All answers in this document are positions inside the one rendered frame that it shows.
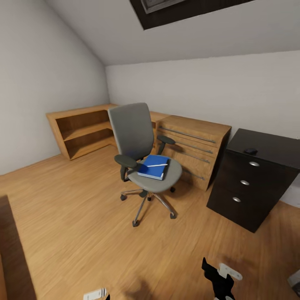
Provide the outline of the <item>swivel chair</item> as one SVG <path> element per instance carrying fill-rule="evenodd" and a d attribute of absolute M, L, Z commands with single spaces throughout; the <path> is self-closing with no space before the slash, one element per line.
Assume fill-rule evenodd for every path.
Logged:
<path fill-rule="evenodd" d="M 151 201 L 152 194 L 167 208 L 170 218 L 175 219 L 175 213 L 157 193 L 169 188 L 171 192 L 175 191 L 173 185 L 183 172 L 181 164 L 170 158 L 162 180 L 138 175 L 146 157 L 151 153 L 155 140 L 148 105 L 145 102 L 121 105 L 108 109 L 108 115 L 120 153 L 114 157 L 115 161 L 121 165 L 120 177 L 123 182 L 130 180 L 140 187 L 140 189 L 121 192 L 120 198 L 124 200 L 123 194 L 137 192 L 140 192 L 139 196 L 144 198 L 135 220 L 132 221 L 133 227 L 138 226 L 137 219 L 145 200 Z M 162 156 L 165 144 L 175 144 L 175 141 L 167 136 L 158 135 L 157 139 L 162 142 L 157 153 L 158 156 Z"/>

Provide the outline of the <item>folder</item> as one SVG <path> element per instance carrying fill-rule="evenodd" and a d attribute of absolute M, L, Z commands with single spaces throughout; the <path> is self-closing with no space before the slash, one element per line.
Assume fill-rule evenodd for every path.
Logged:
<path fill-rule="evenodd" d="M 138 175 L 162 180 L 170 158 L 158 155 L 148 155 L 138 171 Z"/>

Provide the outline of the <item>desktop computer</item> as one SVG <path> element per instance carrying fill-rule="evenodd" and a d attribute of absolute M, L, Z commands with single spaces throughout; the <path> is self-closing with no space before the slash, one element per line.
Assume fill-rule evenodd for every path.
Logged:
<path fill-rule="evenodd" d="M 300 270 L 291 275 L 287 281 L 290 284 L 290 287 L 294 290 L 297 296 L 300 298 Z"/>

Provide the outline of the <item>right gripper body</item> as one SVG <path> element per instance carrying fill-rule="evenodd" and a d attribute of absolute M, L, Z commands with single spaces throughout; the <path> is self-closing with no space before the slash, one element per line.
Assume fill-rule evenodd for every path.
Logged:
<path fill-rule="evenodd" d="M 223 283 L 228 287 L 228 290 L 231 291 L 233 283 L 234 283 L 231 276 L 227 276 L 225 279 L 224 277 L 219 275 L 216 268 L 214 268 L 213 266 L 211 266 L 209 264 L 207 264 L 207 266 L 205 268 L 204 276 L 207 279 L 209 279 L 210 281 L 212 281 L 213 289 L 214 289 L 215 284 Z"/>

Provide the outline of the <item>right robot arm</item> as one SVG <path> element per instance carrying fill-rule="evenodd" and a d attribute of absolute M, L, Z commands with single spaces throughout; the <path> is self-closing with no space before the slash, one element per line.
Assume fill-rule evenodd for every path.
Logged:
<path fill-rule="evenodd" d="M 235 300 L 231 289 L 233 286 L 232 277 L 242 280 L 242 275 L 225 265 L 224 263 L 219 263 L 219 269 L 206 263 L 205 258 L 202 261 L 202 269 L 205 271 L 204 276 L 212 281 L 213 289 L 215 292 L 214 300 Z"/>

